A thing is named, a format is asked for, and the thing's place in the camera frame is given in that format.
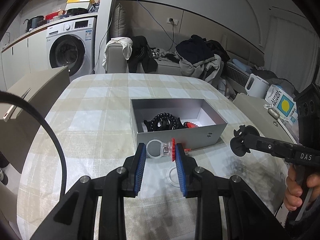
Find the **person's right hand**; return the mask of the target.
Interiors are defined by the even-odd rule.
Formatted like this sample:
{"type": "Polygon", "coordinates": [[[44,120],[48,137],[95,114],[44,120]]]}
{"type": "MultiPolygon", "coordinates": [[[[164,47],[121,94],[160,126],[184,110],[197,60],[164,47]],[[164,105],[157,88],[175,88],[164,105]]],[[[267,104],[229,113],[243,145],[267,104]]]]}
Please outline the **person's right hand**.
{"type": "MultiPolygon", "coordinates": [[[[303,189],[300,185],[296,182],[297,178],[297,172],[294,168],[294,166],[291,164],[287,178],[286,178],[286,184],[287,188],[285,190],[285,197],[284,197],[284,205],[289,211],[295,211],[298,207],[300,207],[303,204],[303,201],[301,199],[301,195],[303,193],[303,189]]],[[[307,186],[309,188],[313,188],[313,192],[311,194],[311,197],[309,199],[309,203],[311,204],[319,197],[319,186],[320,186],[320,179],[319,179],[319,173],[313,173],[307,178],[307,186]]]]}

